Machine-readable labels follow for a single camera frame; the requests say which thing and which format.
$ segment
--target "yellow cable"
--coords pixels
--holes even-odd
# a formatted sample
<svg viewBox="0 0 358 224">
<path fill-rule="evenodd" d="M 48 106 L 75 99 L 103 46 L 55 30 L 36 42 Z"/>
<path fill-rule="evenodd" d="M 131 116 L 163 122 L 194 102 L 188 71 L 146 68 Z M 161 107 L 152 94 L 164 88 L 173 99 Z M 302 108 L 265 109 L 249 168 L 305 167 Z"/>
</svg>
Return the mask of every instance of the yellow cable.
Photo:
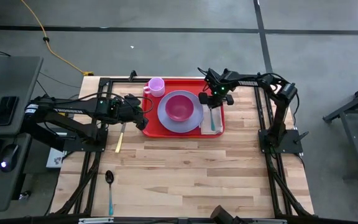
<svg viewBox="0 0 358 224">
<path fill-rule="evenodd" d="M 31 12 L 31 14 L 35 17 L 35 19 L 37 20 L 38 24 L 40 25 L 42 32 L 44 33 L 44 37 L 48 38 L 47 33 L 45 32 L 45 29 L 43 27 L 43 25 L 41 24 L 40 20 L 38 19 L 37 15 L 35 15 L 34 11 L 30 8 L 29 5 L 27 5 L 24 0 L 21 0 L 23 2 L 23 4 L 29 9 L 29 11 Z M 81 72 L 84 76 L 88 76 L 88 75 L 93 75 L 93 72 L 84 72 L 81 69 L 79 69 L 77 66 L 73 65 L 71 62 L 67 61 L 66 59 L 62 58 L 61 56 L 57 55 L 55 52 L 53 52 L 53 50 L 50 48 L 49 46 L 49 40 L 44 40 L 45 43 L 47 44 L 48 50 L 50 51 L 51 54 L 53 54 L 54 56 L 56 56 L 57 58 L 59 58 L 60 60 L 66 62 L 67 64 L 71 65 L 73 68 L 77 69 L 79 72 Z"/>
</svg>

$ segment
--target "butcher block tabletop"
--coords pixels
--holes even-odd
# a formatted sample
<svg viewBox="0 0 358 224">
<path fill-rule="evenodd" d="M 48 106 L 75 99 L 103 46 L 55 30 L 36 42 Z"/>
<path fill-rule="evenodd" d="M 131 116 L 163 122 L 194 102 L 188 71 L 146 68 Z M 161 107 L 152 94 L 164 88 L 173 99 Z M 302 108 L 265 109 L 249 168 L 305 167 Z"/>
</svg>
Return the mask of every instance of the butcher block tabletop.
<svg viewBox="0 0 358 224">
<path fill-rule="evenodd" d="M 99 79 L 84 77 L 80 97 L 97 92 Z M 128 93 L 142 96 L 144 85 L 117 83 L 112 89 L 121 96 Z M 218 138 L 148 138 L 134 123 L 127 123 L 121 151 L 116 154 L 121 124 L 110 125 L 99 166 L 92 216 L 108 216 L 109 185 L 104 174 L 111 170 L 115 177 L 111 186 L 115 217 L 201 218 L 209 217 L 218 205 L 242 218 L 274 217 L 265 157 L 259 149 L 260 126 L 254 89 L 237 87 L 231 94 L 235 103 L 224 105 L 226 130 Z M 285 123 L 287 129 L 291 129 L 291 113 L 287 115 Z M 75 120 L 91 122 L 85 115 L 76 115 Z M 84 154 L 74 152 L 63 161 L 51 212 L 61 208 L 78 186 Z M 313 213 L 300 159 L 293 154 L 282 154 L 282 159 L 289 189 L 302 206 Z M 87 197 L 88 187 L 81 211 Z M 278 199 L 284 212 L 281 190 L 278 190 Z"/>
</svg>

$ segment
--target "smartphone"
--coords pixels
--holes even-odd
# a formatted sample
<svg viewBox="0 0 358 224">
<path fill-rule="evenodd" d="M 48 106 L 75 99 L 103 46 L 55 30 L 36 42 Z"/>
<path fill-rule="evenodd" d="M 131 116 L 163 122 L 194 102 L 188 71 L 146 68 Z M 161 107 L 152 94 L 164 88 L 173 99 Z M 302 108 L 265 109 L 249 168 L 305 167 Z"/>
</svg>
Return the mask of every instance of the smartphone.
<svg viewBox="0 0 358 224">
<path fill-rule="evenodd" d="M 8 126 L 12 122 L 19 97 L 4 96 L 0 101 L 0 126 Z"/>
</svg>

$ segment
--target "mug handle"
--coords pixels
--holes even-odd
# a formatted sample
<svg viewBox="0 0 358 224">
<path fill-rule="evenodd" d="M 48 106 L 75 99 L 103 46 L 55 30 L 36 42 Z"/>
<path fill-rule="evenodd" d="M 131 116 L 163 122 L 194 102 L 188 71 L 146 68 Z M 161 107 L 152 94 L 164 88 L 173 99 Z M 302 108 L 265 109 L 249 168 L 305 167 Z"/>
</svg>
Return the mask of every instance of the mug handle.
<svg viewBox="0 0 358 224">
<path fill-rule="evenodd" d="M 148 86 L 143 87 L 143 90 L 144 90 L 144 93 L 146 93 L 146 94 L 151 93 L 150 88 Z"/>
</svg>

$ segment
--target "pink bowl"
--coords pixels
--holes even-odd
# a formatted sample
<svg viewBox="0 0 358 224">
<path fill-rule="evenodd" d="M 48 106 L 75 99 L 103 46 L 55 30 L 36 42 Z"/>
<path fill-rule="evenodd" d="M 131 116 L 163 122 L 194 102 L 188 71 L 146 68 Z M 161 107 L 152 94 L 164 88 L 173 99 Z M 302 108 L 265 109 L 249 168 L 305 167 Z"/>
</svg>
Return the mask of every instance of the pink bowl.
<svg viewBox="0 0 358 224">
<path fill-rule="evenodd" d="M 193 102 L 183 95 L 171 97 L 165 105 L 165 112 L 174 121 L 186 121 L 193 114 Z"/>
</svg>

